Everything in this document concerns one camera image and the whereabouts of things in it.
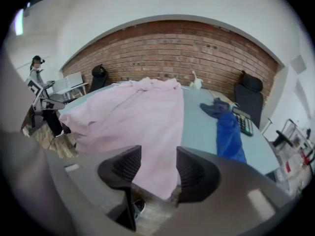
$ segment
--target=calculator keypad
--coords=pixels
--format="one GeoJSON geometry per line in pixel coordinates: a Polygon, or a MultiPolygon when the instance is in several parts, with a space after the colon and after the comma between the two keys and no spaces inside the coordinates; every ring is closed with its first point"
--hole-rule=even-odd
{"type": "Polygon", "coordinates": [[[245,135],[252,136],[253,135],[252,121],[243,115],[239,115],[236,113],[234,113],[234,115],[240,125],[241,132],[244,133],[245,135]]]}

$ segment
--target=cable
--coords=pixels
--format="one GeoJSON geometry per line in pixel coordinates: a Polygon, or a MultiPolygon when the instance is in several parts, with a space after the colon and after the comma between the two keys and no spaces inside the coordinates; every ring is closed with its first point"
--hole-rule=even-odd
{"type": "Polygon", "coordinates": [[[56,138],[56,137],[54,137],[54,138],[50,141],[50,144],[49,144],[49,146],[48,146],[46,149],[49,149],[51,143],[53,142],[53,140],[54,140],[55,138],[56,138]]]}

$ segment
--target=light blue tabletop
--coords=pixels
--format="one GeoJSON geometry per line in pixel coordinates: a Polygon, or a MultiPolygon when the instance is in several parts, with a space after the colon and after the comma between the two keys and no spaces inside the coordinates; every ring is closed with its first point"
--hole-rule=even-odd
{"type": "MultiPolygon", "coordinates": [[[[75,101],[66,105],[60,114],[64,114],[71,108],[85,102],[93,94],[112,88],[107,86],[94,92],[88,93],[75,101]]],[[[217,119],[208,116],[199,107],[200,103],[212,105],[213,96],[205,89],[183,90],[184,92],[184,129],[181,146],[203,150],[212,154],[217,154],[217,119]]],[[[267,174],[277,167],[279,163],[262,136],[258,128],[253,125],[254,135],[252,137],[241,133],[243,150],[247,163],[257,169],[262,174],[267,174]]]]}

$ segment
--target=pink cloth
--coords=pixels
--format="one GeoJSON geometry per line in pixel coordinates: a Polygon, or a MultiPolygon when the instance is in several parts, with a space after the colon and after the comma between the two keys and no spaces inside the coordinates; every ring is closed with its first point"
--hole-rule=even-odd
{"type": "Polygon", "coordinates": [[[176,146],[184,120],[183,90],[176,79],[129,81],[91,96],[60,116],[79,153],[142,146],[133,182],[168,199],[177,184],[176,146]]]}

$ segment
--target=chair headrest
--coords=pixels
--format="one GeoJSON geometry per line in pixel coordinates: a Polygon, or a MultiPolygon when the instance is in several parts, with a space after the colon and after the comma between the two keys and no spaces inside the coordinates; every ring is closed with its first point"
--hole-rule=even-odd
{"type": "Polygon", "coordinates": [[[107,71],[102,66],[102,64],[94,67],[93,70],[92,70],[93,77],[97,77],[97,78],[105,77],[106,73],[107,73],[107,71]]]}
{"type": "Polygon", "coordinates": [[[255,92],[260,92],[263,89],[262,81],[252,75],[242,71],[242,85],[255,92]]]}

